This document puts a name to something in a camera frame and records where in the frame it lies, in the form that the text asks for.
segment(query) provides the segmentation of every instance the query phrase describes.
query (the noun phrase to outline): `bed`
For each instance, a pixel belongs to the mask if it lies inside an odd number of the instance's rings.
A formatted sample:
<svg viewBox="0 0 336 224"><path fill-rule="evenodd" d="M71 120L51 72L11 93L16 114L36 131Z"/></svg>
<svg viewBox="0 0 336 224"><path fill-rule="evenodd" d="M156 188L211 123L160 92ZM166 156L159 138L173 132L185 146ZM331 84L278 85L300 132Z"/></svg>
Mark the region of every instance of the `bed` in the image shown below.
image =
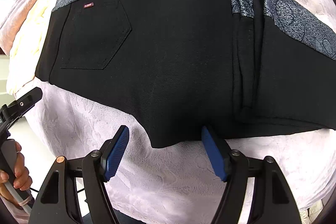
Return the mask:
<svg viewBox="0 0 336 224"><path fill-rule="evenodd" d="M296 1L336 31L336 6L332 0ZM145 223L210 222L224 185L214 175L201 142L153 149L145 130L131 115L34 77L48 15L55 2L16 0L0 25L0 46L10 55L7 91L20 97L35 86L43 90L42 100L26 114L31 128L55 156L71 159L100 147L121 124L126 124L130 143L116 176L106 185L113 207ZM38 36L31 36L28 30L32 26ZM336 183L335 138L335 131L325 129L227 141L231 148L249 157L273 156L299 209L305 210ZM240 223L247 221L252 193L253 180L249 180Z"/></svg>

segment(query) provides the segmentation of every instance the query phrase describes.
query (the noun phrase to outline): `blue gripper pad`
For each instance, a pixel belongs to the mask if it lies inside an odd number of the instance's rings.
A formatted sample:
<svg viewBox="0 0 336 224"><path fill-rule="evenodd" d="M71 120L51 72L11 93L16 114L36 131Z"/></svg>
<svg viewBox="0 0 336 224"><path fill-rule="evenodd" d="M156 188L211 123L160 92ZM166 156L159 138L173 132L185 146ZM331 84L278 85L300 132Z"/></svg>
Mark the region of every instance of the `blue gripper pad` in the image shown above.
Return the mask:
<svg viewBox="0 0 336 224"><path fill-rule="evenodd" d="M107 181L114 177L129 141L129 129L125 127L106 160L104 177Z"/></svg>
<svg viewBox="0 0 336 224"><path fill-rule="evenodd" d="M225 171L225 161L206 127L202 128L201 138L216 176L218 176L222 181L226 181L227 173Z"/></svg>

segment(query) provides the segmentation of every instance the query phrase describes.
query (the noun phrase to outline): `gray handle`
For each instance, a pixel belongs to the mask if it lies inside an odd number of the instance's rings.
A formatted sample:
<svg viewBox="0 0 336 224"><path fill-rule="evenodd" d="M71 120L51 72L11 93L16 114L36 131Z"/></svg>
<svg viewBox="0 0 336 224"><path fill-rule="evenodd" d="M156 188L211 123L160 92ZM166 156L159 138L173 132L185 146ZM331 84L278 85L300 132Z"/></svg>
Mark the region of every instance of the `gray handle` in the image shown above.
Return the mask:
<svg viewBox="0 0 336 224"><path fill-rule="evenodd" d="M1 146L1 152L4 155L9 167L14 173L14 167L15 167L16 157L17 157L15 140L13 139L6 140ZM19 195L17 190L14 188L14 186L9 181L6 182L4 185L18 203L23 202L23 198ZM28 193L28 195L31 195L30 190L27 190L26 192ZM32 209L27 204L22 206L22 208L25 210L26 213L30 215Z"/></svg>

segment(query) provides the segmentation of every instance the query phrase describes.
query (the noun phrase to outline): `fingernail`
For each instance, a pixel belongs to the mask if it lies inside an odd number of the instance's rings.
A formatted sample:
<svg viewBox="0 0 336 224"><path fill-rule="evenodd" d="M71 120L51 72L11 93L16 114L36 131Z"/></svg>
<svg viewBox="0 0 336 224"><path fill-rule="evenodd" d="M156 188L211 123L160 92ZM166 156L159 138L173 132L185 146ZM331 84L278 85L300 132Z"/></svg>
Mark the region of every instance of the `fingernail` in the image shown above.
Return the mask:
<svg viewBox="0 0 336 224"><path fill-rule="evenodd" d="M0 177L3 181L6 181L9 179L8 175L5 172L0 173Z"/></svg>

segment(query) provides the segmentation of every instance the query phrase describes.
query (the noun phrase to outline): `finger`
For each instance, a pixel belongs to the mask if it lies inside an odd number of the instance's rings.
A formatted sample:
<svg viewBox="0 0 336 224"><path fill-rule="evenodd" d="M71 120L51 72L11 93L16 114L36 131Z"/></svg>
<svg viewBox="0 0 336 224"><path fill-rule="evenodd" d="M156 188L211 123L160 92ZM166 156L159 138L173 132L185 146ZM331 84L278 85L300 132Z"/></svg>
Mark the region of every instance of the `finger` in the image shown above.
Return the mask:
<svg viewBox="0 0 336 224"><path fill-rule="evenodd" d="M16 153L16 163L14 166L14 173L17 178L21 177L23 171L25 170L25 157L22 153L18 152Z"/></svg>
<svg viewBox="0 0 336 224"><path fill-rule="evenodd" d="M20 152L22 150L22 146L18 142L15 142L15 148L16 152Z"/></svg>
<svg viewBox="0 0 336 224"><path fill-rule="evenodd" d="M29 170L27 169L27 167L25 167L22 175L14 180L14 188L15 189L21 188L28 180L28 177L29 177Z"/></svg>
<svg viewBox="0 0 336 224"><path fill-rule="evenodd" d="M0 184L7 182L8 179L8 174L0 170Z"/></svg>
<svg viewBox="0 0 336 224"><path fill-rule="evenodd" d="M33 180L31 179L31 177L29 176L26 183L20 188L21 191L26 191L30 188L30 186L32 185Z"/></svg>

